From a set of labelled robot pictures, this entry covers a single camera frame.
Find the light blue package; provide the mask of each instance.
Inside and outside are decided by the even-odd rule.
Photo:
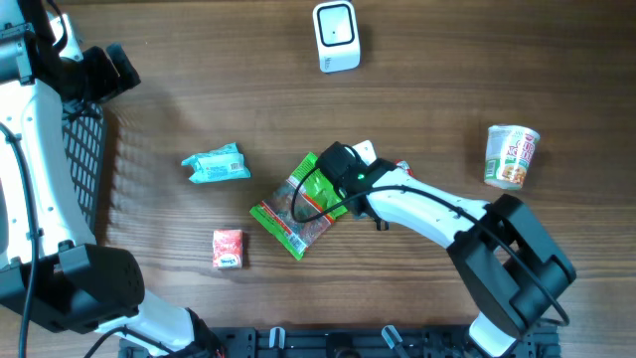
[[[190,181],[195,184],[212,183],[223,180],[249,178],[245,160],[236,143],[224,145],[208,153],[194,154],[181,162],[181,166],[192,165],[195,173]]]

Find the black mesh basket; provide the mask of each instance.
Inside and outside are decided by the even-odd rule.
[[[106,122],[97,104],[92,104],[84,113],[75,120],[66,121],[62,127],[62,137],[78,204],[88,227],[94,233]]]

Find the green snack package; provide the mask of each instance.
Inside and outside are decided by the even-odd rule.
[[[314,153],[307,154],[269,199],[261,201],[249,211],[297,260],[302,259],[307,248],[329,229],[336,218],[347,212],[347,208],[340,207],[318,220],[305,224],[296,223],[291,218],[291,199],[294,191],[300,180],[314,168],[317,159]],[[296,198],[296,217],[308,218],[340,201],[327,178],[320,171],[315,171],[300,188]]]

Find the black mounting rail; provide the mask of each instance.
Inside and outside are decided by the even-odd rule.
[[[380,329],[321,329],[288,330],[284,349],[269,348],[269,330],[254,328],[211,328],[223,342],[225,358],[396,358],[395,352],[381,335]],[[466,345],[467,325],[430,326],[423,329],[400,329],[401,346],[410,358],[464,358],[485,357]],[[350,347],[342,347],[334,338],[350,338]],[[338,354],[338,347],[347,350]],[[124,339],[119,342],[119,358],[148,358],[148,351]],[[212,357],[201,352],[187,357]],[[557,329],[554,326],[537,327],[517,343],[508,358],[558,358]]]

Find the tabletop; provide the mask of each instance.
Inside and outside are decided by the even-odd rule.
[[[345,216],[298,262],[248,211],[336,140],[370,139],[420,181],[492,201],[504,191],[483,183],[488,127],[520,124],[541,141],[514,195],[578,274],[559,298],[562,356],[633,356],[634,4],[356,0],[362,62],[325,75],[316,3],[61,2],[85,48],[120,42],[142,79],[104,106],[99,242],[211,326],[467,324],[478,309],[426,238]],[[189,182],[183,159],[231,142],[250,179]],[[245,268],[212,268],[214,229],[244,230]],[[14,357],[19,317],[0,320],[0,357]],[[96,338],[33,325],[29,355],[81,356]]]

